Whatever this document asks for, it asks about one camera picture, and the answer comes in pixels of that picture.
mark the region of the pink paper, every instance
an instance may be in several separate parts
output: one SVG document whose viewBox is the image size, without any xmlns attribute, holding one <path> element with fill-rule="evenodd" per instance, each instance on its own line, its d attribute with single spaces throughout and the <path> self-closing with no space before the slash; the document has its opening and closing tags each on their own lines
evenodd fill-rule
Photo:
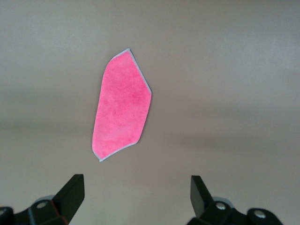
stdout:
<svg viewBox="0 0 300 225">
<path fill-rule="evenodd" d="M 150 101 L 151 90 L 130 49 L 113 57 L 103 75 L 92 140 L 100 161 L 139 141 Z"/>
</svg>

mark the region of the gray background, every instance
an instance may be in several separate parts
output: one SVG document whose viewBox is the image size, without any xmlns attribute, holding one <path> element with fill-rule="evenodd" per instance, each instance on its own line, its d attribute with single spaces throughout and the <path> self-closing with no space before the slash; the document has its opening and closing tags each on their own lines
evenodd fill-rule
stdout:
<svg viewBox="0 0 300 225">
<path fill-rule="evenodd" d="M 142 138 L 99 162 L 101 80 L 131 48 L 152 89 Z M 242 213 L 299 224 L 300 2 L 0 2 L 0 204 L 21 211 L 75 173 L 71 224 L 184 225 L 190 176 Z"/>
</svg>

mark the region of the black plastic part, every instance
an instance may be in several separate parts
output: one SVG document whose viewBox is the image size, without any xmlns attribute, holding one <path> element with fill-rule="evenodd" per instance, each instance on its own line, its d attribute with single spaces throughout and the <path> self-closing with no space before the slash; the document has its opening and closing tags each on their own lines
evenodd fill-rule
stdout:
<svg viewBox="0 0 300 225">
<path fill-rule="evenodd" d="M 249 209 L 244 215 L 225 202 L 214 201 L 200 176 L 191 178 L 191 202 L 196 217 L 187 225 L 282 225 L 268 210 Z"/>
<path fill-rule="evenodd" d="M 200 176 L 192 176 L 191 179 L 191 202 L 196 214 L 196 217 L 200 217 L 204 212 L 204 209 L 208 207 L 214 200 L 212 199 L 210 192 L 206 188 L 203 180 Z"/>
<path fill-rule="evenodd" d="M 75 174 L 52 200 L 41 200 L 14 215 L 0 208 L 0 225 L 68 225 L 84 199 L 82 174 Z"/>
<path fill-rule="evenodd" d="M 69 223 L 84 200 L 83 175 L 75 174 L 52 200 Z"/>
<path fill-rule="evenodd" d="M 265 214 L 265 218 L 260 218 L 255 215 L 255 211 L 261 211 Z M 279 219 L 270 211 L 264 209 L 249 209 L 247 216 L 249 220 L 255 225 L 264 225 L 264 224 L 272 224 L 272 225 L 282 225 Z"/>
</svg>

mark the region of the metal bolt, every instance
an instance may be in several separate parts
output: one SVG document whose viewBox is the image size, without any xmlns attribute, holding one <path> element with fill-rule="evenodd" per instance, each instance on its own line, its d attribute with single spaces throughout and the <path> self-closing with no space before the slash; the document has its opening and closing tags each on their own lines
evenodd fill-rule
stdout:
<svg viewBox="0 0 300 225">
<path fill-rule="evenodd" d="M 41 208 L 45 207 L 46 204 L 47 204 L 47 202 L 41 202 L 41 203 L 37 204 L 37 209 L 41 209 Z"/>
<path fill-rule="evenodd" d="M 266 214 L 264 214 L 262 211 L 260 210 L 255 210 L 254 211 L 254 214 L 258 217 L 258 218 L 261 218 L 261 219 L 265 219 L 266 218 Z"/>
<path fill-rule="evenodd" d="M 5 211 L 6 211 L 6 209 L 0 210 L 0 216 L 1 216 L 3 213 L 5 213 Z"/>
<path fill-rule="evenodd" d="M 223 203 L 221 203 L 221 202 L 218 202 L 218 203 L 216 204 L 216 207 L 217 207 L 219 210 L 225 210 L 225 209 L 226 209 L 225 205 L 224 205 Z"/>
</svg>

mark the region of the irregular shape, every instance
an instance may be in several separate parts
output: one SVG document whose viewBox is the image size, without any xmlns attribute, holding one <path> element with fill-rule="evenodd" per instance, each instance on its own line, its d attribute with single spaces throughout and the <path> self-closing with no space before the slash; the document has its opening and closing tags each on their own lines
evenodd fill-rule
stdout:
<svg viewBox="0 0 300 225">
<path fill-rule="evenodd" d="M 139 141 L 150 101 L 150 87 L 130 49 L 113 57 L 103 75 L 93 133 L 100 161 Z"/>
</svg>

